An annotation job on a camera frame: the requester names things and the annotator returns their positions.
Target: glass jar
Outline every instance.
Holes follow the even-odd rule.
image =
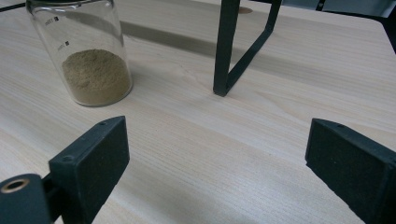
[[[27,0],[26,8],[76,103],[110,105],[128,95],[133,81],[113,0]]]

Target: powder in jar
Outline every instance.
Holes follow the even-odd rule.
[[[74,53],[62,63],[62,69],[69,90],[82,105],[115,103],[132,87],[125,61],[107,50]]]

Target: black plastic bracket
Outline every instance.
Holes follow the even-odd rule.
[[[396,223],[396,152],[342,124],[313,119],[305,159],[365,223]]]
[[[0,223],[92,223],[129,163],[125,117],[103,120],[49,161],[0,183]]]

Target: black metal stand leg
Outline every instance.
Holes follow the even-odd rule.
[[[231,55],[233,52],[233,36],[238,20],[240,0],[221,0],[215,78],[213,84],[213,91],[215,94],[220,96],[227,95],[238,78],[245,72],[251,60],[273,32],[281,2],[281,0],[273,1],[264,31],[229,73]]]

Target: light wood grain surface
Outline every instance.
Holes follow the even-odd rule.
[[[0,180],[125,115],[131,162],[94,223],[361,223],[305,166],[312,118],[396,149],[396,57],[374,21],[282,7],[274,33],[222,98],[212,92],[219,1],[116,1],[134,89],[75,104],[24,8],[0,13]],[[266,4],[242,2],[235,62]]]

